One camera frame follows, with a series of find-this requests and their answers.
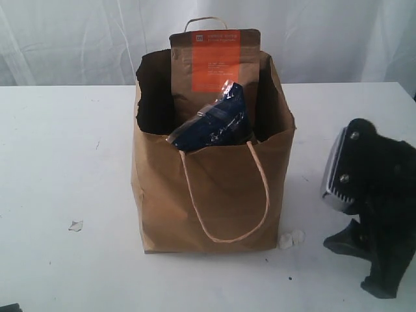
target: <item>white table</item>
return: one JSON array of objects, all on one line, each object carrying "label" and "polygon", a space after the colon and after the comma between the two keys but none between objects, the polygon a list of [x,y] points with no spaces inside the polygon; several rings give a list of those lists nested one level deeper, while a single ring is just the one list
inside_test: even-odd
[{"label": "white table", "polygon": [[[415,311],[416,263],[396,300],[359,287],[366,261],[322,241],[350,218],[319,185],[355,117],[416,146],[397,83],[287,84],[296,118],[281,231],[303,245],[237,255],[144,255],[130,187],[133,86],[0,88],[0,306],[24,311]],[[84,228],[68,231],[71,222]]]}]

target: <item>white backdrop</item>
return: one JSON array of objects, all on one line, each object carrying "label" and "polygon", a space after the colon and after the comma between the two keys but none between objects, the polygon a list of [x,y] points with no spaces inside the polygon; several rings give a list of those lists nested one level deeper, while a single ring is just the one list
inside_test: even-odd
[{"label": "white backdrop", "polygon": [[133,84],[141,56],[200,16],[259,29],[284,83],[416,92],[415,0],[0,0],[0,85]]}]

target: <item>bag handle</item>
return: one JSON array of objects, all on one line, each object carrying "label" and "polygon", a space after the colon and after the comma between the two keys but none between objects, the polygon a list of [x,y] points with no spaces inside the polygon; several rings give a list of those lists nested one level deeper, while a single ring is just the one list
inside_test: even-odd
[{"label": "bag handle", "polygon": [[220,22],[224,25],[224,27],[225,27],[226,29],[228,29],[227,23],[226,23],[226,22],[224,22],[222,19],[220,19],[220,18],[216,18],[216,17],[214,17],[214,16],[206,16],[206,17],[204,17],[204,18],[192,18],[192,19],[190,19],[190,20],[188,21],[188,23],[186,24],[185,29],[183,30],[183,32],[185,33],[185,32],[187,31],[187,28],[188,28],[188,25],[189,25],[189,24],[193,23],[194,21],[203,21],[203,20],[217,20],[217,21],[220,21]]},{"label": "bag handle", "polygon": [[260,222],[258,223],[258,225],[256,225],[251,231],[236,237],[235,239],[219,239],[217,237],[214,237],[212,234],[210,234],[208,232],[208,229],[206,227],[206,225],[204,224],[201,214],[198,210],[198,208],[196,207],[196,202],[195,202],[195,198],[194,195],[192,193],[192,188],[190,187],[190,181],[189,181],[189,175],[188,175],[188,169],[187,169],[187,162],[186,162],[186,157],[185,157],[185,152],[184,151],[179,151],[181,158],[182,158],[182,163],[183,163],[183,169],[185,171],[185,177],[187,179],[187,183],[188,183],[188,189],[189,189],[189,194],[190,194],[190,199],[192,201],[192,206],[194,207],[196,216],[198,218],[198,220],[200,221],[201,227],[204,231],[204,233],[208,236],[209,239],[211,239],[213,242],[225,242],[225,243],[231,243],[231,242],[239,242],[247,237],[249,237],[251,234],[253,234],[254,232],[256,232],[264,223],[268,214],[268,210],[270,207],[270,194],[269,194],[269,188],[268,188],[268,183],[267,183],[267,178],[266,178],[266,174],[265,171],[263,170],[263,167],[261,166],[259,157],[257,156],[254,148],[253,148],[253,144],[248,141],[247,142],[247,146],[248,149],[250,150],[250,153],[252,154],[252,157],[254,159],[255,164],[257,165],[257,169],[259,170],[260,176],[261,176],[261,180],[263,181],[263,186],[265,187],[265,192],[266,192],[266,208],[265,208],[265,213],[262,217],[262,219],[260,220]]}]

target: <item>blue plastic package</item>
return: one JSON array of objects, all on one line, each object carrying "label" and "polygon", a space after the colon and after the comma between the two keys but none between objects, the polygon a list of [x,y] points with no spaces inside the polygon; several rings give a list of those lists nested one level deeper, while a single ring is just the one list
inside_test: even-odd
[{"label": "blue plastic package", "polygon": [[167,141],[181,151],[196,151],[207,146],[244,144],[252,136],[242,86],[226,81],[222,98],[204,106],[172,132]]}]

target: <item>orange label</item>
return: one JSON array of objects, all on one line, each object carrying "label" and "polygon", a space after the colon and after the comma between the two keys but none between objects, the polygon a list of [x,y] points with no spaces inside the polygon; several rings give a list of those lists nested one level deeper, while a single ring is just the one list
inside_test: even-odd
[{"label": "orange label", "polygon": [[220,92],[239,80],[240,31],[192,32],[192,91]]}]

